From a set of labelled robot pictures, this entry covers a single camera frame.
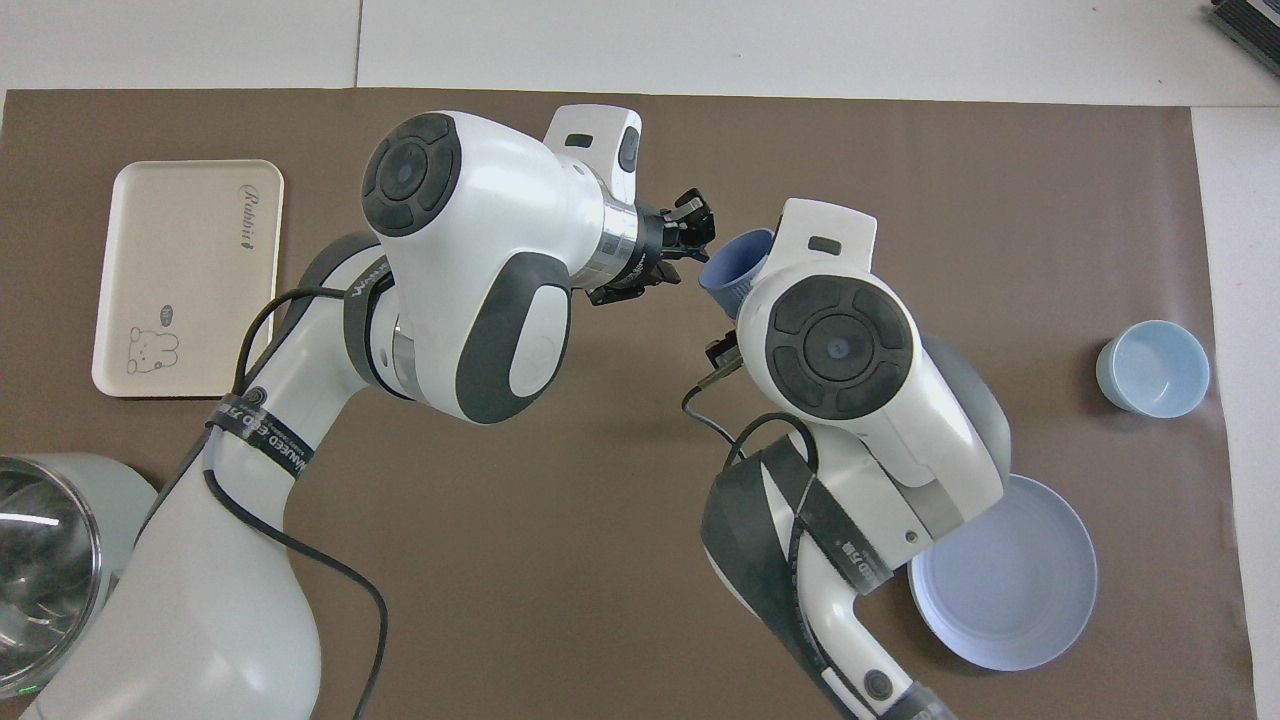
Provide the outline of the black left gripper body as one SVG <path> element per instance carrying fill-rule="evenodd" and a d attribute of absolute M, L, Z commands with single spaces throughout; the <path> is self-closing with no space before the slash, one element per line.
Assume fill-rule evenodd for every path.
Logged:
<path fill-rule="evenodd" d="M 676 259 L 687 255 L 685 236 L 690 232 L 690 222 L 644 202 L 637 202 L 636 210 L 640 260 L 628 275 L 628 292 L 643 293 L 652 286 L 680 284 L 681 277 L 664 254 Z"/>

